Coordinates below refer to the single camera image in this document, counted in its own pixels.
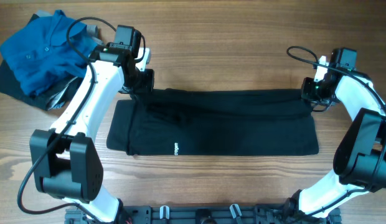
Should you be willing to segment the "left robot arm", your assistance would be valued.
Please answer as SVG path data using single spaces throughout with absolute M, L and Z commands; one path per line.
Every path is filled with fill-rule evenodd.
M 152 90 L 154 72 L 147 47 L 98 46 L 88 58 L 85 78 L 67 109 L 49 130 L 36 129 L 29 141 L 33 177 L 40 193 L 64 200 L 91 223 L 131 223 L 123 202 L 103 186 L 95 148 L 98 128 L 120 90 Z

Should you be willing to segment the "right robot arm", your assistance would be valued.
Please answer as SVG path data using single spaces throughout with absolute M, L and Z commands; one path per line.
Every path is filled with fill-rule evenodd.
M 326 218 L 354 197 L 386 189 L 386 104 L 362 77 L 344 75 L 335 95 L 352 124 L 336 150 L 332 170 L 289 198 L 284 218 Z

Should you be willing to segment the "black t-shirt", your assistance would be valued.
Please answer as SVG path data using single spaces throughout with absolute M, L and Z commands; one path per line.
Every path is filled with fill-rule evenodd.
M 129 156 L 308 156 L 319 152 L 297 89 L 154 90 L 116 104 L 108 149 Z

